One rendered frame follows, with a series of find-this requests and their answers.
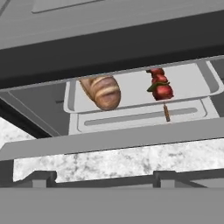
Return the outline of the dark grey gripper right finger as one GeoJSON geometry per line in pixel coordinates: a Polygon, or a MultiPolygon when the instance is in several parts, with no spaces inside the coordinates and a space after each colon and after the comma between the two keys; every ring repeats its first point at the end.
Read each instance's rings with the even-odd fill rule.
{"type": "Polygon", "coordinates": [[[204,185],[180,177],[175,171],[154,171],[153,177],[154,188],[205,188],[204,185]]]}

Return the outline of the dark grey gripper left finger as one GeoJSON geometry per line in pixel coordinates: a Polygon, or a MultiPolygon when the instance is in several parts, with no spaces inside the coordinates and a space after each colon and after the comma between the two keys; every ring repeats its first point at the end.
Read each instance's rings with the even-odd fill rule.
{"type": "Polygon", "coordinates": [[[13,187],[24,188],[47,188],[55,187],[57,172],[56,171],[34,171],[23,180],[13,183],[13,187]]]}

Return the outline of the red kebab skewer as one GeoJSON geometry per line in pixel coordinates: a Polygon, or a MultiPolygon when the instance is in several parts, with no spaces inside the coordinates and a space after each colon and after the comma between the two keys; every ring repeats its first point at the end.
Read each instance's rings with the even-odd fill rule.
{"type": "Polygon", "coordinates": [[[147,91],[152,92],[156,101],[169,100],[174,96],[163,68],[152,68],[147,70],[147,73],[151,74],[151,85],[147,91]]]}

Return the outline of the grey metal oven tray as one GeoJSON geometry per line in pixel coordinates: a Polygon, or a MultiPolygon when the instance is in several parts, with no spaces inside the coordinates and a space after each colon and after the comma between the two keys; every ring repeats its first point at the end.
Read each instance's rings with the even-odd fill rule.
{"type": "Polygon", "coordinates": [[[70,115],[70,135],[106,130],[181,123],[216,118],[213,95],[224,92],[224,83],[208,61],[164,69],[173,89],[170,100],[157,101],[147,91],[151,76],[144,70],[115,76],[122,93],[119,106],[102,111],[87,97],[78,80],[66,84],[64,110],[70,115]]]}

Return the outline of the brown baguette bread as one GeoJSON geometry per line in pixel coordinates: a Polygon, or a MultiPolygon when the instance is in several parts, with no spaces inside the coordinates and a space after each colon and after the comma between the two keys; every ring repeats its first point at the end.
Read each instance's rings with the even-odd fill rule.
{"type": "Polygon", "coordinates": [[[113,76],[80,79],[88,98],[102,110],[116,109],[121,101],[121,90],[113,76]]]}

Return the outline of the grey toaster oven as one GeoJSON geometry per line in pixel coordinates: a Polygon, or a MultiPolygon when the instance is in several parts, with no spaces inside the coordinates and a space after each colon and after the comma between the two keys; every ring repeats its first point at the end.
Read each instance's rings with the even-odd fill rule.
{"type": "Polygon", "coordinates": [[[22,40],[18,46],[0,50],[0,88],[212,56],[224,81],[224,10],[107,27],[36,44],[22,40]]]}

